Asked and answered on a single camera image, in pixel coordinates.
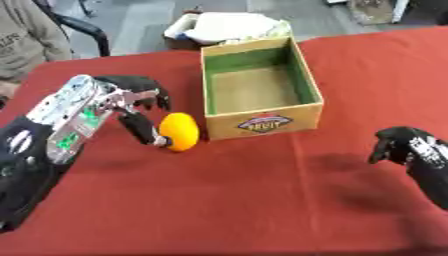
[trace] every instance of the table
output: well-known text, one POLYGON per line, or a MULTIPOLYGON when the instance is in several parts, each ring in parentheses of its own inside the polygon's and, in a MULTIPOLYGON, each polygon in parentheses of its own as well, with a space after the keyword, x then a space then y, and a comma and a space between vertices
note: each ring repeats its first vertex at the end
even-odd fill
MULTIPOLYGON (((326 100, 315 131, 175 154, 111 119, 0 254, 446 255, 446 212, 403 167, 366 158, 393 125, 448 138, 447 41, 431 28, 301 43, 326 100)), ((80 73, 149 75, 204 126, 199 53, 185 51, 42 65, 0 124, 80 73)))

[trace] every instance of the fruit box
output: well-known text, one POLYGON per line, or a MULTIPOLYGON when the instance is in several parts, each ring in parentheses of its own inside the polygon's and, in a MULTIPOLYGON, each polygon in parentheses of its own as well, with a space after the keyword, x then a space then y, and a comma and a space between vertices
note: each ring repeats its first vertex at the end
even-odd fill
POLYGON ((209 138, 317 128, 323 98, 292 38, 201 50, 209 138))

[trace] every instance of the cardboard box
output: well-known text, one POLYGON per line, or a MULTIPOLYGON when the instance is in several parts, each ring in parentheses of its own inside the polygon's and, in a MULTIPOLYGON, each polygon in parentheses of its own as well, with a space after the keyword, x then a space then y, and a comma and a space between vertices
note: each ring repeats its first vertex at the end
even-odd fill
POLYGON ((315 129, 323 98, 293 39, 205 47, 210 139, 315 129))

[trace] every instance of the orange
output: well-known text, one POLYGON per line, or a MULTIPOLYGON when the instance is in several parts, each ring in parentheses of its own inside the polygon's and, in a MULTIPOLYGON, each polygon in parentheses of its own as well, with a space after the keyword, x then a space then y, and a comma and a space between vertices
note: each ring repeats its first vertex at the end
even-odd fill
POLYGON ((185 113, 171 113, 166 116, 159 126, 162 136, 170 137, 173 151, 185 151, 192 148, 199 140, 199 128, 196 121, 185 113))

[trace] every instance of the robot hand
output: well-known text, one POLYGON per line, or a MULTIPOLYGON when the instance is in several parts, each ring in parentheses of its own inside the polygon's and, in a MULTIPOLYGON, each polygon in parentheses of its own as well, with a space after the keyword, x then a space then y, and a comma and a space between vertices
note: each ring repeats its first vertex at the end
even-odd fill
POLYGON ((169 134, 134 108, 154 100, 171 107, 167 91, 146 77, 80 75, 0 129, 0 233, 27 219, 113 112, 141 143, 171 146, 169 134))
POLYGON ((390 160, 408 174, 436 205, 448 209, 448 144, 423 130, 392 127, 376 133, 369 163, 390 160))

